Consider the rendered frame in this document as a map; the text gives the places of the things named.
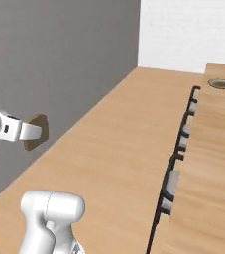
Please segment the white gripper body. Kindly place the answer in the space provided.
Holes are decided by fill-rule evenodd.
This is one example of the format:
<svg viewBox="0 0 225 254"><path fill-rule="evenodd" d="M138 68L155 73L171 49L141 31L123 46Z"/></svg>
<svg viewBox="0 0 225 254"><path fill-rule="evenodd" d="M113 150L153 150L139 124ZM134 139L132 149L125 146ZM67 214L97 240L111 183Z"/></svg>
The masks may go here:
<svg viewBox="0 0 225 254"><path fill-rule="evenodd" d="M21 133L20 133L20 140L27 141L27 140L37 140L42 135L42 128L40 126L36 126L29 123L22 123Z"/></svg>

